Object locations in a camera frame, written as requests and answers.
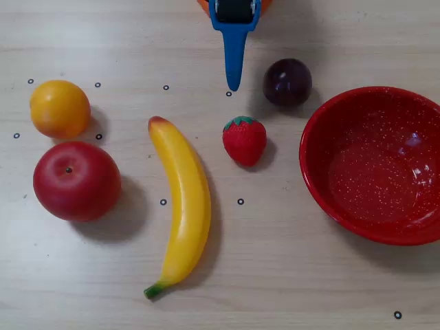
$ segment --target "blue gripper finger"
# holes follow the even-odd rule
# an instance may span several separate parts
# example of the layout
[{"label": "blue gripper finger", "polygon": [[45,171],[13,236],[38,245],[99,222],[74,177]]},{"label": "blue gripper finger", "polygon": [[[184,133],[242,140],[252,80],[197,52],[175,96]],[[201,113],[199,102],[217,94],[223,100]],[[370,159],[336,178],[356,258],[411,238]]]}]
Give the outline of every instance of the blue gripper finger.
[{"label": "blue gripper finger", "polygon": [[223,34],[228,86],[232,91],[237,91],[240,87],[241,73],[243,71],[246,37],[248,32],[255,30],[259,22],[261,0],[256,0],[254,18],[249,24],[220,22],[215,12],[215,0],[209,0],[209,13],[214,29]]}]

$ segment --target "toy fruit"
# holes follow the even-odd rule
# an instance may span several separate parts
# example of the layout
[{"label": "toy fruit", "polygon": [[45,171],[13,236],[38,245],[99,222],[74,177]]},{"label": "toy fruit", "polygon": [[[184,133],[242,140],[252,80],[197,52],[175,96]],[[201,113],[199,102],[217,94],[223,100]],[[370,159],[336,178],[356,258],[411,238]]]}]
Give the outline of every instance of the toy fruit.
[{"label": "toy fruit", "polygon": [[311,74],[305,64],[299,60],[285,58],[267,70],[263,92],[275,105],[294,107],[307,101],[311,86]]},{"label": "toy fruit", "polygon": [[31,119],[42,134],[72,139],[89,125],[90,104],[80,87],[64,80],[51,80],[37,87],[30,99]]},{"label": "toy fruit", "polygon": [[234,118],[223,129],[223,144],[234,161],[252,167],[260,160],[266,147],[266,129],[254,118]]},{"label": "toy fruit", "polygon": [[88,222],[104,215],[118,200],[121,178],[108,153],[84,142],[54,146],[34,171],[35,195],[54,216]]},{"label": "toy fruit", "polygon": [[243,59],[248,33],[254,31],[262,9],[269,0],[199,0],[209,12],[212,26],[221,31],[225,44],[225,66],[228,86],[233,91],[240,87]]},{"label": "toy fruit", "polygon": [[187,277],[204,250],[211,222],[208,182],[197,153],[168,120],[152,117],[148,132],[171,187],[173,222],[162,275],[144,291],[152,299]]}]

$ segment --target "bowl rim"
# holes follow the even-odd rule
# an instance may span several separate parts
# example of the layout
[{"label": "bowl rim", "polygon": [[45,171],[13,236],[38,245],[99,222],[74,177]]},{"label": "bowl rim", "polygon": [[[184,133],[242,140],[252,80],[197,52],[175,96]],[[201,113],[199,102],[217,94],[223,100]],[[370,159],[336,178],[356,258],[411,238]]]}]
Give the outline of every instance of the bowl rim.
[{"label": "bowl rim", "polygon": [[417,93],[407,91],[405,89],[400,89],[396,87],[387,87],[387,86],[370,86],[370,87],[360,87],[356,89],[352,89],[349,91],[346,91],[344,93],[341,93],[337,96],[334,96],[330,100],[326,101],[321,107],[318,108],[318,110],[315,111],[315,113],[310,117],[309,121],[307,122],[304,131],[302,132],[302,137],[300,141],[300,148],[299,148],[299,158],[300,158],[300,169],[302,173],[302,178],[305,181],[305,184],[307,188],[309,189],[309,192],[311,193],[311,196],[315,199],[315,201],[318,203],[318,205],[337,223],[339,223],[341,226],[345,227],[347,230],[350,230],[351,232],[354,232],[355,234],[360,235],[361,237],[364,237],[366,239],[370,239],[372,241],[383,243],[387,245],[423,245],[427,243],[432,243],[440,239],[440,234],[427,234],[426,236],[418,236],[416,238],[411,237],[389,237],[389,236],[382,236],[380,234],[377,234],[376,232],[371,232],[370,230],[359,228],[355,225],[353,225],[349,220],[344,219],[344,217],[341,217],[334,208],[332,208],[324,198],[322,198],[321,194],[319,193],[318,189],[314,186],[312,180],[310,179],[311,175],[307,166],[307,145],[309,142],[309,136],[310,133],[313,131],[313,128],[315,127],[316,123],[321,118],[322,114],[329,109],[332,109],[336,104],[338,104],[341,100],[344,100],[345,98],[348,98],[350,96],[359,95],[359,94],[367,94],[371,92],[386,92],[386,93],[394,93],[399,94],[401,96],[406,97],[413,97],[413,98],[419,98],[423,100],[428,107],[432,107],[433,109],[436,109],[437,111],[440,111],[440,106],[436,104],[435,102],[425,98],[424,96],[421,96]]}]

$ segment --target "plastic fruit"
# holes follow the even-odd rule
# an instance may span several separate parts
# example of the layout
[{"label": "plastic fruit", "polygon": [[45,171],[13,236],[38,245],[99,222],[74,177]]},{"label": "plastic fruit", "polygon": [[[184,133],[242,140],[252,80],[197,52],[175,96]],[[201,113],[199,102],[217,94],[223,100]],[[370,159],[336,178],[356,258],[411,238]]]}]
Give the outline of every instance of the plastic fruit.
[{"label": "plastic fruit", "polygon": [[275,105],[295,107],[310,97],[312,79],[306,65],[292,58],[274,63],[264,76],[263,92]]},{"label": "plastic fruit", "polygon": [[266,129],[251,117],[237,117],[223,129],[223,145],[228,155],[242,166],[252,167],[267,144]]},{"label": "plastic fruit", "polygon": [[168,175],[173,200],[173,222],[162,275],[144,291],[152,299],[184,280],[199,261],[209,233],[211,199],[199,157],[182,133],[161,117],[150,119],[148,132]]},{"label": "plastic fruit", "polygon": [[72,139],[89,125],[87,96],[71,82],[51,80],[37,87],[30,99],[31,119],[36,129],[54,139]]},{"label": "plastic fruit", "polygon": [[54,146],[34,171],[35,195],[54,216],[88,222],[100,218],[118,200],[121,177],[108,153],[92,144]]}]

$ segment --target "orange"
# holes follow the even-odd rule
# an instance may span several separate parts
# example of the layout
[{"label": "orange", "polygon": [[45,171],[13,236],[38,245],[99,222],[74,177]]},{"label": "orange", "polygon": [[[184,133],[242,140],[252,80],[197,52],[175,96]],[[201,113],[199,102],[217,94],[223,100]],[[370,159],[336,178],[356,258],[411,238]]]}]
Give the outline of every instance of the orange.
[{"label": "orange", "polygon": [[[205,10],[206,14],[209,16],[209,1],[206,0],[197,0],[200,3],[201,7]],[[264,13],[269,7],[272,0],[261,0],[261,13]]]},{"label": "orange", "polygon": [[30,115],[36,129],[54,139],[72,139],[89,125],[90,103],[82,89],[71,82],[51,80],[35,89]]}]

